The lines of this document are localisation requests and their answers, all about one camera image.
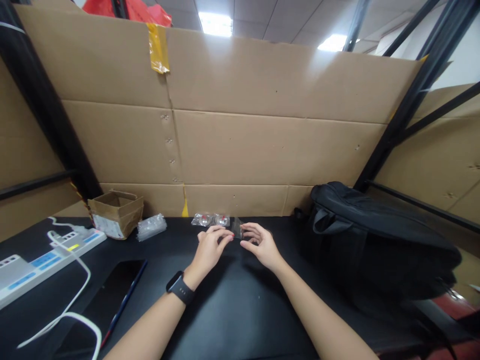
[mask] red item in plastic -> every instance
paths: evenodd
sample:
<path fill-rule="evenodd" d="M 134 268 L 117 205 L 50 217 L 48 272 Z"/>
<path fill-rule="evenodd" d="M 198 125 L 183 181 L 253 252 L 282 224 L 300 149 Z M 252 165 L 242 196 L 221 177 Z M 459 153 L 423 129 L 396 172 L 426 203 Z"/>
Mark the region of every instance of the red item in plastic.
<path fill-rule="evenodd" d="M 158 4 L 147 7 L 142 0 L 125 0 L 130 20 L 142 23 L 154 23 L 164 27 L 172 26 L 172 17 Z M 111 0 L 86 0 L 83 11 L 88 14 L 114 18 Z"/>

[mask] small cardboard box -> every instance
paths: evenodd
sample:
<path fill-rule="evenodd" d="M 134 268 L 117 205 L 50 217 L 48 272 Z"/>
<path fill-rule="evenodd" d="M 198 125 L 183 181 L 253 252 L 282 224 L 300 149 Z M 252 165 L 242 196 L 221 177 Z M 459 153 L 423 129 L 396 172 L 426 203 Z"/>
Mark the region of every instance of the small cardboard box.
<path fill-rule="evenodd" d="M 88 200 L 95 228 L 109 238 L 125 240 L 142 220 L 142 196 L 110 190 L 104 195 Z"/>

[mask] power cord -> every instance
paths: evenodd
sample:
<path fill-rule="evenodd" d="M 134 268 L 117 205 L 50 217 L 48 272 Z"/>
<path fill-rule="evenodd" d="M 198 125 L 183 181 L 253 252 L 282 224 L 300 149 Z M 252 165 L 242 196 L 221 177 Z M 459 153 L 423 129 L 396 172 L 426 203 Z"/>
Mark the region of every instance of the power cord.
<path fill-rule="evenodd" d="M 50 220 L 52 220 L 52 224 L 53 225 L 57 225 L 57 226 L 69 226 L 72 228 L 73 231 L 76 231 L 78 232 L 79 234 L 82 234 L 82 230 L 80 229 L 79 231 L 79 228 L 83 228 L 83 230 L 87 231 L 87 229 L 85 229 L 85 227 L 83 226 L 76 226 L 76 225 L 72 225 L 72 224 L 68 224 L 68 223 L 58 223 L 57 222 L 57 219 L 54 218 L 54 217 L 49 217 Z M 73 251 L 70 251 L 66 246 L 64 246 L 62 243 L 60 243 L 58 241 L 58 239 L 60 238 L 60 236 L 55 232 L 55 231 L 49 231 L 46 233 L 46 235 L 48 236 L 48 238 L 53 242 L 55 243 L 58 247 L 62 248 L 62 249 L 65 249 L 67 250 L 68 252 L 70 252 L 70 255 L 74 257 L 74 259 L 81 265 L 81 267 L 85 270 L 86 272 L 86 280 L 85 282 L 83 283 L 83 286 L 80 288 L 80 290 L 76 293 L 76 295 L 73 297 L 73 299 L 70 301 L 70 303 L 67 305 L 67 307 L 65 308 L 65 310 L 63 310 L 63 312 L 61 313 L 60 316 L 58 316 L 57 318 L 55 318 L 53 321 L 51 321 L 50 323 L 48 323 L 43 329 L 41 329 L 39 332 L 37 332 L 35 335 L 33 335 L 31 338 L 29 338 L 28 340 L 25 340 L 24 342 L 22 342 L 20 345 L 18 345 L 16 348 L 17 349 L 20 349 L 20 348 L 23 348 L 24 346 L 30 344 L 32 341 L 38 339 L 39 337 L 45 335 L 46 333 L 48 333 L 51 329 L 53 329 L 55 327 L 55 325 L 57 325 L 59 323 L 59 321 L 62 319 L 62 318 L 65 318 L 65 317 L 70 317 L 70 318 L 74 318 L 82 323 L 84 323 L 85 325 L 87 325 L 96 335 L 96 345 L 95 345 L 95 350 L 93 352 L 93 356 L 92 356 L 92 360 L 97 360 L 97 357 L 99 355 L 99 351 L 100 351 L 100 345 L 102 343 L 102 332 L 100 331 L 99 327 L 97 325 L 95 325 L 93 322 L 91 322 L 90 320 L 88 320 L 86 317 L 80 315 L 80 314 L 77 314 L 75 312 L 69 312 L 69 309 L 70 307 L 72 306 L 72 304 L 75 302 L 75 300 L 77 300 L 77 298 L 80 296 L 80 294 L 82 293 L 82 291 L 85 289 L 85 287 L 87 286 L 87 284 L 89 283 L 90 281 L 90 277 L 92 276 L 92 273 L 90 272 L 90 269 L 88 268 L 87 265 L 85 265 L 85 263 L 82 261 L 82 259 L 80 259 L 79 256 L 77 256 L 77 254 L 75 254 Z"/>

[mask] ceiling light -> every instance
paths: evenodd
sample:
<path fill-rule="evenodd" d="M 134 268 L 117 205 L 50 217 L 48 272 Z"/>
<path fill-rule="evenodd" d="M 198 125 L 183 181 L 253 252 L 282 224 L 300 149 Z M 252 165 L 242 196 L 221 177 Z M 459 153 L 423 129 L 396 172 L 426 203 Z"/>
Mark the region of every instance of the ceiling light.
<path fill-rule="evenodd" d="M 347 35 L 333 34 L 324 42 L 322 42 L 318 46 L 318 49 L 331 52 L 342 51 L 345 45 L 345 41 L 347 41 Z"/>
<path fill-rule="evenodd" d="M 232 18 L 212 12 L 199 12 L 201 28 L 205 34 L 223 37 L 232 36 Z"/>

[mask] power strip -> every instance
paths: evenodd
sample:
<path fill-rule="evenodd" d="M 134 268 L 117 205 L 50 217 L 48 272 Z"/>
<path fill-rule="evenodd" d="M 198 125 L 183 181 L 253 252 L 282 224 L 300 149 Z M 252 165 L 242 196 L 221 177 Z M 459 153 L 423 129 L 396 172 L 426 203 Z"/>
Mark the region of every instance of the power strip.
<path fill-rule="evenodd" d="M 61 237 L 63 239 L 61 244 L 65 245 L 69 251 L 57 247 L 52 242 L 50 245 L 53 250 L 32 262 L 26 262 L 19 255 L 12 255 L 0 261 L 0 309 L 75 261 L 70 252 L 82 256 L 106 238 L 104 232 L 94 228 L 88 230 L 85 238 L 72 231 Z"/>

